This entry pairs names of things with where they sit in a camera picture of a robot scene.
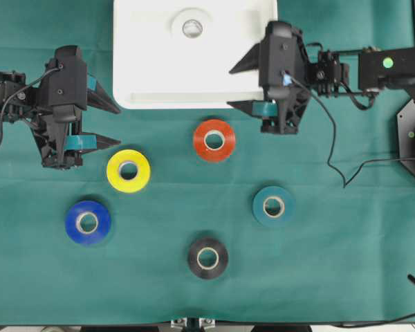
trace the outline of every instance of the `green led light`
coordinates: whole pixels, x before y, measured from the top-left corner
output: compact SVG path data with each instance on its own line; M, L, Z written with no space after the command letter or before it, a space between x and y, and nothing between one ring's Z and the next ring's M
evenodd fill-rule
M394 61L392 60L391 57L386 57L383 61L382 61L382 65L389 69L392 68L394 66Z

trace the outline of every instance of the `metal clamp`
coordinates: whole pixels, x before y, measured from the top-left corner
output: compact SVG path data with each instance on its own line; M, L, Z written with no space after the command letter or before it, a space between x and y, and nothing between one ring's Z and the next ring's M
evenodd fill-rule
M213 329L215 327L215 320L210 318L199 318L199 324L201 329Z
M171 320L171 329L183 330L185 327L187 327L187 318Z

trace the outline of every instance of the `green fabric surface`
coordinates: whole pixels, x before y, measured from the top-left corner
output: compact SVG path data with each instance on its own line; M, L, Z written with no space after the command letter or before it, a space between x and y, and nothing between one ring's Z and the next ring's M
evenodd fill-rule
M279 13L303 29L306 42L330 49L414 45L408 0L281 0ZM0 0L0 70L25 72L30 81L57 47L77 44L89 72L111 92L111 24L111 0ZM356 88L356 59L347 61ZM385 91L367 112L349 99L324 100L338 123L335 164L351 174L362 160L395 156L395 115L408 99ZM233 155L218 165L192 148L192 133L207 117L227 120L237 135ZM406 276L415 274L415 179L398 164L375 165L342 189L325 163L331 124L314 101L297 136L263 135L259 126L236 110L115 116L89 109L84 130L123 144L59 172L42 168L25 124L5 124L0 324L187 316L339 322L414 312L415 286ZM151 163L149 185L132 195L116 192L105 177L108 159L126 147ZM252 198L267 185L285 187L297 202L295 220L279 230L252 216ZM84 199L104 203L113 219L108 238L90 248L64 229L67 210ZM204 235L229 252L228 269L212 281L195 277L186 263L191 242Z

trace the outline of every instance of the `black tape roll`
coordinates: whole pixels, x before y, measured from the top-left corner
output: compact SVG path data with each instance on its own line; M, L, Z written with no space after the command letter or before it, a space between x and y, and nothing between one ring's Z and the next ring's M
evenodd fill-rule
M201 254L211 252L215 260L210 265L203 265ZM191 271L201 279L215 279L219 277L228 266L228 251L226 247L216 239L206 237L195 241L189 249L187 262Z

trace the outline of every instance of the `tape roll center hole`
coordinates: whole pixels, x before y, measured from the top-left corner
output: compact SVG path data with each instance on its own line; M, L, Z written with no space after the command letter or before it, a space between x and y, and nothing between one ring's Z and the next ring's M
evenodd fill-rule
M270 218L278 218L284 214L286 207L281 198L271 196L264 201L263 209L264 213L266 213Z
M203 25L196 19L188 19L183 24L183 34L190 39L200 37L203 33Z
M219 254L214 248L203 248L196 260L203 270L212 270L219 264Z
M77 217L77 229L82 234L92 234L98 227L98 218L92 212L82 213Z
M118 169L118 173L123 180L131 181L138 175L137 164L132 161L122 163Z
M224 146L225 137L218 130L211 130L205 135L205 145L209 150L220 150Z

